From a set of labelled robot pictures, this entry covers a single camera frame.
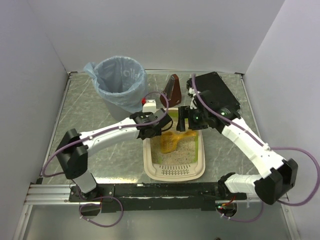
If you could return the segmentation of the yellow litter scoop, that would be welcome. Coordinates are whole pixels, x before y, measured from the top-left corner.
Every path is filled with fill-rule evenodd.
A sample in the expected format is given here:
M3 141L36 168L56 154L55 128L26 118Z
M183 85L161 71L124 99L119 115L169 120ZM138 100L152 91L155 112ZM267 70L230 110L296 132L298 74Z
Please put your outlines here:
M160 150L163 154L171 153L177 149L180 140L188 137L195 137L196 131L186 131L184 133L175 133L173 131L165 132L160 136Z

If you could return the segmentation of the beige litter box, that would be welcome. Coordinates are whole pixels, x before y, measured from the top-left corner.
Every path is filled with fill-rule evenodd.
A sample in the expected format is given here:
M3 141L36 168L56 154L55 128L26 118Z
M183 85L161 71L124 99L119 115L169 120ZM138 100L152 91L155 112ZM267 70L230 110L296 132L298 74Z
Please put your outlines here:
M143 141L143 165L146 174L153 180L164 182L185 182L198 179L206 168L204 141L201 131L198 134L197 160L181 165L164 165L152 163L151 138Z

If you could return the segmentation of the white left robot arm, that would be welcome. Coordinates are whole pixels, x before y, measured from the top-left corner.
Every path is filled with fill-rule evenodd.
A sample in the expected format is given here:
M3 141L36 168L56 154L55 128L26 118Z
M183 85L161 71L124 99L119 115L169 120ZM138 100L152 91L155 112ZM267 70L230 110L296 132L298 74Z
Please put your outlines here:
M78 133L73 128L62 138L56 157L65 177L76 184L79 198L89 201L101 195L88 170L89 157L119 142L161 136L163 128L172 122L168 112L161 108L155 113L136 112L120 122L92 131Z

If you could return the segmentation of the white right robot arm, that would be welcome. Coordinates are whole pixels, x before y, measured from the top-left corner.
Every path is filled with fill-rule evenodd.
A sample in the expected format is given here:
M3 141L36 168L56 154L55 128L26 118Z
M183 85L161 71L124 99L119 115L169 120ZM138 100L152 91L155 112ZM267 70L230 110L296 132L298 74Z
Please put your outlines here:
M235 144L258 171L254 175L231 172L222 176L219 184L226 192L256 194L272 205L295 186L298 164L258 138L241 117L239 104L214 102L208 90L195 92L190 88L188 95L192 98L190 105L178 108L177 131L215 129Z

